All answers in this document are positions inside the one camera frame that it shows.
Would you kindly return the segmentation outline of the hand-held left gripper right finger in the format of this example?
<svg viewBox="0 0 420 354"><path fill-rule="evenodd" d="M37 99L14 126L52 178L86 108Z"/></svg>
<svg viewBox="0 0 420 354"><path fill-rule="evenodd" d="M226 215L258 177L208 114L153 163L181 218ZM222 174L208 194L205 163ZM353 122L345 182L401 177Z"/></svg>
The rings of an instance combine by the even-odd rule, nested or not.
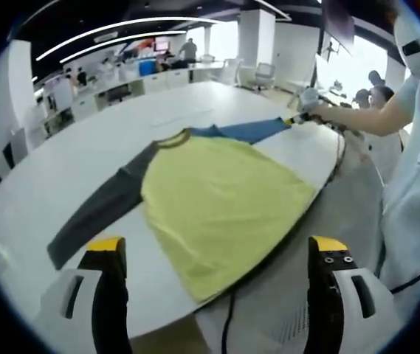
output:
<svg viewBox="0 0 420 354"><path fill-rule="evenodd" d="M344 243L311 236L308 277L306 353L379 353L401 329L393 295Z"/></svg>

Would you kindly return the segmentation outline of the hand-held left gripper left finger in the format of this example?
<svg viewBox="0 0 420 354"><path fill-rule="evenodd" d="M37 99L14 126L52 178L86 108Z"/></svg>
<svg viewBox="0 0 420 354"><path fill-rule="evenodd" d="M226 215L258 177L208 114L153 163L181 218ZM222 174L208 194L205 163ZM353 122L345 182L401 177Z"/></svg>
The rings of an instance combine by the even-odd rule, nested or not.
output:
<svg viewBox="0 0 420 354"><path fill-rule="evenodd" d="M41 297L36 330L54 353L131 353L125 239L92 241Z"/></svg>

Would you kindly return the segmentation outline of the person's right hand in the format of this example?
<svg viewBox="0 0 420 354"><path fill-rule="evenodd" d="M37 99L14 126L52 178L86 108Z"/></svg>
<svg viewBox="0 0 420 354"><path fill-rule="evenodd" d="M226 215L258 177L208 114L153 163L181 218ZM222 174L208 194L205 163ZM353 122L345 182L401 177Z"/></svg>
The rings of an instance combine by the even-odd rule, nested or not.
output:
<svg viewBox="0 0 420 354"><path fill-rule="evenodd" d="M332 125L343 125L343 110L339 107L330 107L327 105L318 105L307 111L310 118L322 123L330 123Z"/></svg>

